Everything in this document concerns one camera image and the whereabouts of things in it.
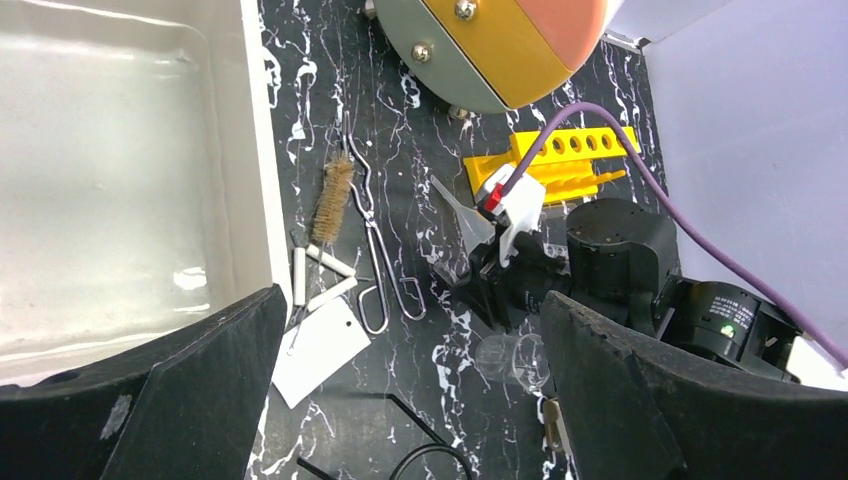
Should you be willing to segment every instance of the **metal screw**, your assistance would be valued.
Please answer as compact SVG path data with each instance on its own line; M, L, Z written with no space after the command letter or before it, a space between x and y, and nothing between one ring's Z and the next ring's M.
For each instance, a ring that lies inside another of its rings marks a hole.
M374 0L365 0L365 7L362 9L365 12L365 16L368 17L368 20L374 20L377 18L377 7L374 6Z
M427 63L433 56L433 49L426 43L416 43L412 47L412 59L418 63Z
M450 115L451 118L455 118L457 120L465 120L466 118L468 118L468 115L470 115L470 113L471 112L469 112L468 110L462 107L457 107L456 105L451 105L450 107L448 107L448 115Z
M459 0L456 2L456 7L454 7L454 13L459 17L460 20L471 20L474 17L474 13L477 12L477 1L476 0Z

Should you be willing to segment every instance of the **white chalk stick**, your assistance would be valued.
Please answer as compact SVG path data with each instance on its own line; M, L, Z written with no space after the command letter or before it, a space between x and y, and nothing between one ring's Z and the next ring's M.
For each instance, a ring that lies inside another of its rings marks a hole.
M306 254L309 255L309 258L313 260L318 260L318 257L321 257L321 265L329 268L330 270L338 273L343 277L355 277L356 270L353 267L349 267L346 263L342 262L338 258L330 255L327 252L324 252L324 255L321 256L321 249L316 247L315 245L309 245L309 248L306 249Z
M306 305L306 249L294 249L294 306Z
M309 303L306 304L306 311L312 313L315 310L318 310L325 303L355 287L356 284L357 281L354 277L348 277L342 280L341 282L333 285L326 292L323 292L320 295L316 295L315 297L313 297L312 300L310 300Z

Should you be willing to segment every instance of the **metal tongs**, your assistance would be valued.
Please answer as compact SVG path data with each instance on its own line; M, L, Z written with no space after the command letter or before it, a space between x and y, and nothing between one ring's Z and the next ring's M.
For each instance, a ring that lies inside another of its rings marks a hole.
M383 275L380 273L380 257L383 258L386 274L389 276L392 290L395 292L395 298L400 305L400 310L403 312L403 315L410 320L418 321L424 318L424 315L427 313L427 307L424 305L424 295L421 293L421 284L418 282L418 279L415 277L403 277L398 280L397 276L395 276L395 272L392 270L392 260L389 258L389 253L386 250L386 244L383 242L383 235L380 233L380 226L377 225L377 219L374 217L374 196L371 193L371 166L368 165L368 162L365 161L362 154L360 154L356 149L350 124L350 114L347 111L344 113L341 136L342 148L348 152L353 161L361 165L362 169L365 171L365 178L361 187L357 187L353 183L351 183L350 186L353 191L353 200L356 204L356 209L365 221L365 233L368 237L368 250L371 252L371 263L374 266L374 279L377 284L366 288L359 294L357 297L357 306L359 308L360 318L362 319L362 327L365 331L371 335L379 335L389 326L389 302L388 297L386 296L385 286L383 285ZM406 283L411 283L415 287L418 300L418 310L420 311L418 314L410 313L404 304L403 297L401 296L401 285ZM383 323L380 324L379 328L373 330L368 325L368 321L365 317L363 298L375 289L380 295L380 306L383 309Z

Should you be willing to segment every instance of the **white plastic basin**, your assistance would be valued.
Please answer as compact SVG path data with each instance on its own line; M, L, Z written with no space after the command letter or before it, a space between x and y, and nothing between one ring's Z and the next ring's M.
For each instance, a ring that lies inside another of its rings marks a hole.
M290 290L260 52L255 0L0 0L0 385Z

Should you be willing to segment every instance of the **white wall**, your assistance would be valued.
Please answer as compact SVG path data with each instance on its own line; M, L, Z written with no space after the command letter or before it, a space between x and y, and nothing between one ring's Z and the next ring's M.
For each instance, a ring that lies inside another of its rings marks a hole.
M609 30L658 42L731 0L625 0Z
M843 347L846 27L844 1L733 0L645 49L672 200ZM679 237L684 274L740 282Z

